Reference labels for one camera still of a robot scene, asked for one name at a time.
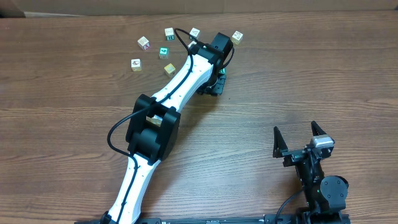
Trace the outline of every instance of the wooden cube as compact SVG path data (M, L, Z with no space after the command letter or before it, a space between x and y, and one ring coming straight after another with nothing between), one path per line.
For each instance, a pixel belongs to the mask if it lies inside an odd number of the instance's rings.
M232 43L238 45L243 39L243 34L239 31L236 31L234 35L232 35Z
M133 72L141 71L141 60L139 59L131 59L131 69Z
M172 78L175 75L175 68L171 63L168 64L166 67L164 67L164 71L166 75L170 78Z
M193 44L197 44L195 41L192 41L191 44L188 45L188 48L190 48Z
M166 40L174 40L174 30L173 30L173 28L164 29L164 33L166 35Z
M145 37L141 37L138 40L138 45L143 49L146 50L149 48L149 40L147 40Z
M160 47L159 58L160 59L168 59L169 58L169 48L168 47Z
M200 30L198 30L196 28L192 28L192 30L189 34L191 34L192 36L194 36L197 39L200 36Z

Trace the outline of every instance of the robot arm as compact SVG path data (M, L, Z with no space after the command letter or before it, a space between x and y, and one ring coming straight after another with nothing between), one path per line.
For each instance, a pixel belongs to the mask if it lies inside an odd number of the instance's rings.
M100 224L136 222L149 180L174 146L182 108L194 92L222 93L225 74L219 75L219 71L231 50L232 41L220 33L211 44L197 41L189 48L182 69L163 89L152 97L141 95L137 99L126 134L129 154L123 152L129 156L126 175L114 205Z

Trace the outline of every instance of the tabletop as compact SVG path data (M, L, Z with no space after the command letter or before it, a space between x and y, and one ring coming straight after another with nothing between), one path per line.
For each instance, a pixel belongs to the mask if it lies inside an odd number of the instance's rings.
M272 157L273 127L298 149L315 120L336 141L325 175L349 182L343 213L397 222L398 13L366 11L0 19L0 223L73 223L109 210L127 166L106 143L109 129L187 57L165 41L168 27L195 27L203 42L244 37L223 94L194 95L182 110L144 216L276 213L300 181ZM169 59L159 59L161 46ZM112 138L123 149L126 129ZM304 205L300 196L284 213Z

